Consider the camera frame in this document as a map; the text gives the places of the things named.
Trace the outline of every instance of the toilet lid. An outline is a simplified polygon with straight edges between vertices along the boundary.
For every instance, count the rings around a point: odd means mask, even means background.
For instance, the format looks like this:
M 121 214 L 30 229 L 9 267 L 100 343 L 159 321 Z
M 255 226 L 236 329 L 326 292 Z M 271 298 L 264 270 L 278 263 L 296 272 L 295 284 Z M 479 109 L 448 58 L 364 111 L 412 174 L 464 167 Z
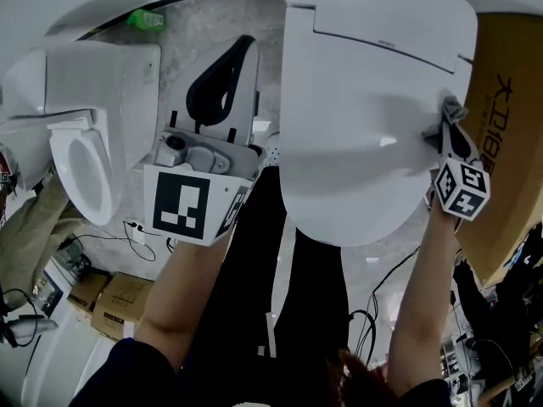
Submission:
M 439 122 L 446 96 L 464 102 L 471 64 L 456 55 L 450 72 L 420 56 L 316 32 L 320 1 L 287 9 L 281 188 L 305 235 L 357 246 L 389 235 L 422 201 L 438 155 L 421 133 Z M 467 32 L 474 45 L 476 28 L 467 23 Z
M 98 132 L 53 130 L 50 142 L 54 163 L 70 200 L 92 223 L 108 223 L 119 198 Z

